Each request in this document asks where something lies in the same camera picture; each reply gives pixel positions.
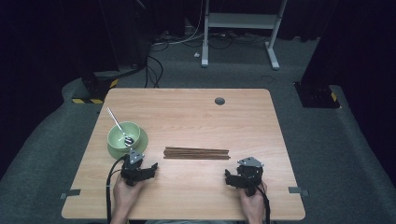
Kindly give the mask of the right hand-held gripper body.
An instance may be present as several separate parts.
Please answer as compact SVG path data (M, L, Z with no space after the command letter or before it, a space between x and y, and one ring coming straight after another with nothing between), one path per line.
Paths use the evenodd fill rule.
M257 187L262 183L263 163L254 157L247 157L237 162L237 173L246 180L245 193L247 196L255 194Z

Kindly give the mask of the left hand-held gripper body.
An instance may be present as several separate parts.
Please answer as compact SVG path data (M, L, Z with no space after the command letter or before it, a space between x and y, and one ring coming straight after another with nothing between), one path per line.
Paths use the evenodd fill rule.
M131 149L122 158L121 177L125 179L128 186L134 187L137 182L144 180L144 172L140 169L144 155Z

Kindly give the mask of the person's right hand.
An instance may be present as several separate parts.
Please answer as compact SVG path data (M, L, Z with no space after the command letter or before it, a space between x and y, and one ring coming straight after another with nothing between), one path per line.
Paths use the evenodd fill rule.
M265 215L264 198L256 190L252 196L247 196L243 189L238 190L241 206L245 217L262 217Z

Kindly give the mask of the person's left hand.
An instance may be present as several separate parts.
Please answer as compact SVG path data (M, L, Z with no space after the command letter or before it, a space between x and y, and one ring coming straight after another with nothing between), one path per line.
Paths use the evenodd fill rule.
M115 200L113 216L128 216L136 204L140 190L143 186L143 182L137 182L133 187L131 187L126 183L126 180L119 175L113 189Z

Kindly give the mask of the grey tape strip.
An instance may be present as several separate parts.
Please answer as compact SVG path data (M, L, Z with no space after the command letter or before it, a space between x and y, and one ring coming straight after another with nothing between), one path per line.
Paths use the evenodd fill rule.
M81 192L81 189L70 189L67 192L62 192L60 195L61 200L65 200L67 197L78 196Z
M299 194L301 197L307 197L309 195L309 191L307 189L302 189L300 187L289 187L289 193Z

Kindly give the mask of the metal spoon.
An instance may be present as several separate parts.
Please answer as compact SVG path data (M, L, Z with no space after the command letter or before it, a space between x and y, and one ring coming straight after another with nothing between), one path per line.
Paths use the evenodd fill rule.
M117 118L115 117L115 115L113 114L112 110L109 107L106 109L106 111L109 114L109 116L114 120L116 126L118 127L118 129L120 130L122 135L124 136L124 145L127 147L130 147L134 143L133 138L128 136L125 133L125 131L121 128L120 123L118 122Z

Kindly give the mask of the black stand base striped edge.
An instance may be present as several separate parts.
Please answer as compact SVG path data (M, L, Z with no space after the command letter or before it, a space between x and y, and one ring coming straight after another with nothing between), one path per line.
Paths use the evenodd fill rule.
M102 72L82 77L72 95L75 104L102 104L108 92L118 84L120 74Z

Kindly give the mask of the black stand base yellow mark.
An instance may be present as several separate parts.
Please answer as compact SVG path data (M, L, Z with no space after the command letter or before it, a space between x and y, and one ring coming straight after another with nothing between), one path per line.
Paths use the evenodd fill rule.
M303 107L307 108L339 108L340 104L335 93L329 88L314 88L295 82L297 91Z

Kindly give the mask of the white metal stand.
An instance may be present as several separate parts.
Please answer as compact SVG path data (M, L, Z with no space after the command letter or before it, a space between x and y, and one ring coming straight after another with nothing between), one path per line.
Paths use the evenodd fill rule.
M288 0L281 0L279 10L274 15L265 14L236 14L236 13L220 13L211 12L209 6L210 0L205 0L205 24L204 39L201 54L201 66L209 65L209 45L208 34L210 28L240 28L240 29L260 29L271 30L270 40L264 43L271 66L274 70L280 68L277 60L274 44L276 42L277 33L283 19L283 14Z

